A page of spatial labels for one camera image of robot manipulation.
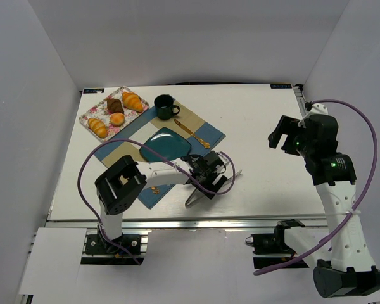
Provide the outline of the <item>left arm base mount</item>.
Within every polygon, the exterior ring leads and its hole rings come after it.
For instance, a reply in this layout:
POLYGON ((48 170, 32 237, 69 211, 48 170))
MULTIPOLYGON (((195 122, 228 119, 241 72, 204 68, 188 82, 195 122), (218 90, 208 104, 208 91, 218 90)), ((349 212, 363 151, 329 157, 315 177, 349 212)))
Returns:
POLYGON ((82 265, 134 265, 144 261, 146 240, 140 234, 122 234, 108 242, 98 231, 88 234, 80 263, 82 265))

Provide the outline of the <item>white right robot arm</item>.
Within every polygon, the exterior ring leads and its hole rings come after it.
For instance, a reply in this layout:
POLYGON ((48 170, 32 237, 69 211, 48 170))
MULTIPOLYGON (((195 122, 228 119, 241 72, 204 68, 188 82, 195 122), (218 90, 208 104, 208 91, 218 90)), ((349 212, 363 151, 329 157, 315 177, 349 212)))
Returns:
POLYGON ((283 115, 269 135, 276 148, 302 156, 323 205, 329 235, 316 242, 299 220, 280 221, 275 240, 291 249, 313 269, 313 281, 323 298, 367 296, 380 290, 380 270, 372 258, 355 206, 356 174, 352 159, 338 152, 337 120, 323 104, 309 107, 302 118, 283 115))

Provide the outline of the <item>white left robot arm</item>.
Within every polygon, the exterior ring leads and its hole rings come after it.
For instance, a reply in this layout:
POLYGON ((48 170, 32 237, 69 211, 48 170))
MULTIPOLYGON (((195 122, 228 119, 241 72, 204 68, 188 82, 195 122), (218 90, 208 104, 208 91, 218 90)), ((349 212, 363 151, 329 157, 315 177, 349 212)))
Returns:
POLYGON ((222 175, 229 161, 211 151, 205 156, 186 155, 169 161, 141 162, 123 156, 95 180, 101 203, 99 241, 105 252, 117 253, 128 248, 133 239, 124 237, 121 229, 123 213, 140 193, 164 185, 192 185, 195 190, 213 198, 227 181, 222 175))

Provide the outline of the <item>metal tongs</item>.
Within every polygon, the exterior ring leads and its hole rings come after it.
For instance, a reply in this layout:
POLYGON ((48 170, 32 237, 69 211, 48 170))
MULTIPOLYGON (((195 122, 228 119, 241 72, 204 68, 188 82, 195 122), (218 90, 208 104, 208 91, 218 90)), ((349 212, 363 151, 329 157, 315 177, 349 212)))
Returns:
MULTIPOLYGON (((241 173, 242 173, 242 170, 239 170, 232 177, 228 178, 224 182, 224 186, 226 186, 227 184, 230 184, 234 179, 236 179, 239 175, 241 175, 241 173)), ((201 191, 199 191, 198 189, 195 189, 185 201, 184 203, 185 208, 191 208, 192 206, 196 205, 198 201, 204 197, 205 195, 201 191)))

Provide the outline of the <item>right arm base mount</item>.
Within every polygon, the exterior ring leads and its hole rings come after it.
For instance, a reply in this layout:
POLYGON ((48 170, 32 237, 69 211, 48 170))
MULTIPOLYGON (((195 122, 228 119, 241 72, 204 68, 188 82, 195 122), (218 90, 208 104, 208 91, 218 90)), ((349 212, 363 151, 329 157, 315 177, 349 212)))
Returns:
POLYGON ((253 265, 256 270, 288 262, 297 256, 295 250, 286 245, 284 240, 284 231, 295 227, 305 228, 305 225, 295 219, 283 220, 277 223, 272 233, 251 234, 245 239, 246 246, 253 248, 253 265))

